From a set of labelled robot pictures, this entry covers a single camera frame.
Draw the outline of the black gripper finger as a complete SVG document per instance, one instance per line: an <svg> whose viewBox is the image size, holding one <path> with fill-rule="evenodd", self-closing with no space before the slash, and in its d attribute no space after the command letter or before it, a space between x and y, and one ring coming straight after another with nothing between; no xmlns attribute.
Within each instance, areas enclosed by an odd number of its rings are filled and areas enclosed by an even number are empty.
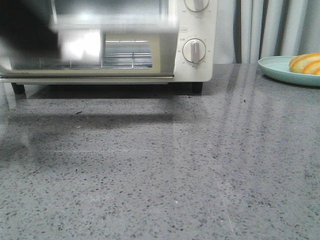
<svg viewBox="0 0 320 240"><path fill-rule="evenodd" d="M7 61L58 58L58 34L23 0L0 2L0 71Z"/></svg>

